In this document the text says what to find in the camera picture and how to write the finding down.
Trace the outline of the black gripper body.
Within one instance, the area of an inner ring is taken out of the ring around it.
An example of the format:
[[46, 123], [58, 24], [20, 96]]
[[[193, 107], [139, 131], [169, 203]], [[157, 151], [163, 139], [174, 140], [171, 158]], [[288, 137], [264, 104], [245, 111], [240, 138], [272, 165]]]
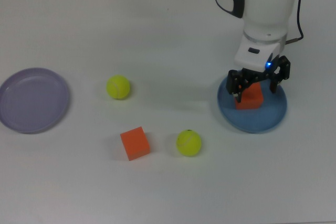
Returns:
[[246, 68], [242, 68], [242, 75], [244, 84], [253, 84], [264, 80], [274, 82], [275, 79], [275, 66], [273, 63], [266, 63], [263, 72], [258, 72]]

